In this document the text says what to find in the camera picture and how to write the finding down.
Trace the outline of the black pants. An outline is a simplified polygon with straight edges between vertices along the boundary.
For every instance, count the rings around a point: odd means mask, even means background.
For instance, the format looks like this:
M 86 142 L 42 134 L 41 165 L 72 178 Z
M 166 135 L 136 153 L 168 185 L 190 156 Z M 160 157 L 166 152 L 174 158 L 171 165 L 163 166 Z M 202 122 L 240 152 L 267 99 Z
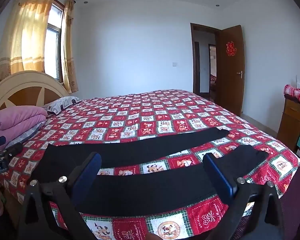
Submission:
M 31 179 L 51 183 L 70 173 L 95 152 L 102 168 L 136 165 L 178 151 L 225 139 L 229 131 L 208 128 L 114 144 L 47 146 Z M 216 194 L 202 164 L 134 175 L 100 175 L 90 170 L 75 191 L 74 205 L 81 213 L 107 217 L 135 217 L 165 213 L 206 200 Z

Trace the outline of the grey folded sheet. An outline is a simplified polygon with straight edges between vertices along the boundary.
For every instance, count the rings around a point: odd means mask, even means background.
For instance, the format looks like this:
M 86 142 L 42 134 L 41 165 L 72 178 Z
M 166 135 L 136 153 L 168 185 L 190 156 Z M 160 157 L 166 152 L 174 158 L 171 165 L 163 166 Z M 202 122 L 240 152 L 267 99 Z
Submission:
M 10 141 L 6 145 L 5 149 L 7 149 L 8 147 L 11 147 L 11 146 L 13 146 L 17 143 L 24 143 L 26 140 L 33 137 L 45 123 L 46 122 L 43 121 L 43 122 L 40 122 L 40 123 L 34 125 L 32 128 L 30 128 L 29 130 L 25 131 L 24 133 L 22 133 L 21 135 L 19 135 L 18 137 L 16 137 L 12 141 Z

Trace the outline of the pink folded blanket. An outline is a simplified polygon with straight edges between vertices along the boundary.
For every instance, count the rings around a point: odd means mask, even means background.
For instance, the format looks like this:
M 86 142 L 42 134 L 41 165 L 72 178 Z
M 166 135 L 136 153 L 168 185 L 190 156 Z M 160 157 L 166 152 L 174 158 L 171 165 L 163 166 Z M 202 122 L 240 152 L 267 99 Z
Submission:
M 35 125 L 46 121 L 47 111 L 37 106 L 14 106 L 0 110 L 0 137 L 7 143 L 28 131 Z

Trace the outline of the beige wooden headboard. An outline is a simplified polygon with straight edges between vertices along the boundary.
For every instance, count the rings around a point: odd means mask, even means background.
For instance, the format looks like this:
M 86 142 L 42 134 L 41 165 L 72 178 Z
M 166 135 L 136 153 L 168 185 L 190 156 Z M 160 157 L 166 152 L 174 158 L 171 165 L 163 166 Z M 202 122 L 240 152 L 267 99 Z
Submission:
M 41 107 L 68 95 L 59 81 L 45 73 L 18 72 L 0 82 L 0 110 L 24 105 Z

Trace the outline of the white patterned pillow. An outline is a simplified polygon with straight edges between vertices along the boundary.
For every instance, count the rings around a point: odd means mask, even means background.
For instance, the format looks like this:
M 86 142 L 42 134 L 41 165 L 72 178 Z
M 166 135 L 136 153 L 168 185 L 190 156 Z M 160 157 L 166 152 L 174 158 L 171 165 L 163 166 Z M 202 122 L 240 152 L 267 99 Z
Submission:
M 58 115 L 61 111 L 81 101 L 81 99 L 75 96 L 64 96 L 51 103 L 45 104 L 42 107 L 47 111 L 47 113 L 54 113 L 55 115 Z

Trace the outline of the wooden dresser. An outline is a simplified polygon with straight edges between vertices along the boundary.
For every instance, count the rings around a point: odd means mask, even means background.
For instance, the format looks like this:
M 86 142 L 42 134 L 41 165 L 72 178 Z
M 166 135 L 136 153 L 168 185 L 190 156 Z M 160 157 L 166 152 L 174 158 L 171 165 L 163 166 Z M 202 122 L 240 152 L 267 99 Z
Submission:
M 300 137 L 300 102 L 285 94 L 285 105 L 277 139 L 294 153 L 297 152 L 297 143 Z

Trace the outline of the window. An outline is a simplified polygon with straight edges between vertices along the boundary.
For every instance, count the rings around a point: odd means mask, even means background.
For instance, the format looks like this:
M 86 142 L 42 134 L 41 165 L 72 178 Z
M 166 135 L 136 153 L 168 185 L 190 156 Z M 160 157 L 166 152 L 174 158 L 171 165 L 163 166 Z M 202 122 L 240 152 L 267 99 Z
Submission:
M 44 66 L 45 73 L 60 83 L 63 83 L 61 62 L 61 33 L 64 5 L 54 0 L 47 22 Z

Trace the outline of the yellow curtain right panel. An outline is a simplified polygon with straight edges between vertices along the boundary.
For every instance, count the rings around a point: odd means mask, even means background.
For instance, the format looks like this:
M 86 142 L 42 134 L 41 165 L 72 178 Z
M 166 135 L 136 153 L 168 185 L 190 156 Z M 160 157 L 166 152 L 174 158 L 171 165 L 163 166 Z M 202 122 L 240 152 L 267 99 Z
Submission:
M 78 91 L 74 57 L 72 52 L 72 24 L 74 0 L 66 0 L 61 28 L 61 66 L 65 89 L 69 94 Z

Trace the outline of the yellow curtain panel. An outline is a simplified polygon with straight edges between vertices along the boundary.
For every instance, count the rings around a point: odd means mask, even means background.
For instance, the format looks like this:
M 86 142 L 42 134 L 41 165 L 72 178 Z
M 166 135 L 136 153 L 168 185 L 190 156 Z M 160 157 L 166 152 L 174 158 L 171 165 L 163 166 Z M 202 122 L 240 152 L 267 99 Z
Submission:
M 65 89 L 69 94 L 78 91 L 74 57 L 72 52 L 72 24 L 74 0 L 66 0 L 61 28 L 61 66 Z
M 0 43 L 0 82 L 23 71 L 44 71 L 47 22 L 53 0 L 15 0 Z

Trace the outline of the yellow curtain left panel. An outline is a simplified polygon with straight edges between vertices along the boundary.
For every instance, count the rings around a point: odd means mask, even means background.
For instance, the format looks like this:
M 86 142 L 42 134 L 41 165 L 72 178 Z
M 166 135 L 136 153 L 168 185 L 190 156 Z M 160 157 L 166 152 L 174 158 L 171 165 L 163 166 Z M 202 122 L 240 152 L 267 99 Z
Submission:
M 44 71 L 47 22 L 53 0 L 15 0 L 0 43 L 0 82 L 23 71 Z

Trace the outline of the red plaid cloth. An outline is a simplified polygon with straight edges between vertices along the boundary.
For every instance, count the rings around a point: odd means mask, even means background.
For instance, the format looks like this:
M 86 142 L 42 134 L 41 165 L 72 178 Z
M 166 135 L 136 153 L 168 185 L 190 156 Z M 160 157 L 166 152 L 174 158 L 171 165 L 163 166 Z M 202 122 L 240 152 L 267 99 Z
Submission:
M 300 102 L 300 88 L 294 88 L 291 85 L 285 85 L 283 94 L 288 95 Z

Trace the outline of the brown wooden door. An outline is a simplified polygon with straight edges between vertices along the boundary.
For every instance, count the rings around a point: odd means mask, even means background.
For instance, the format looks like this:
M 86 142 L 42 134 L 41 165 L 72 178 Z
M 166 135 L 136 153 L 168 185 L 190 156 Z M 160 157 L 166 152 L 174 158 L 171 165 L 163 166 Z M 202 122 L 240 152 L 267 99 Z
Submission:
M 235 56 L 228 56 L 226 43 L 233 41 Z M 217 103 L 235 115 L 242 113 L 245 53 L 241 25 L 221 30 L 217 41 Z

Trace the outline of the red door decoration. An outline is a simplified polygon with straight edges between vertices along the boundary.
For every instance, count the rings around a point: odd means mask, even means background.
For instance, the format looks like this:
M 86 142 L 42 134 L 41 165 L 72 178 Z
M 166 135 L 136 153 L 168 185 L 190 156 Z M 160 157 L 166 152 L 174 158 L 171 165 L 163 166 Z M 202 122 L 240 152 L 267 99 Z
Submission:
M 233 41 L 229 41 L 226 43 L 226 53 L 228 56 L 235 56 L 237 53 L 237 48 Z

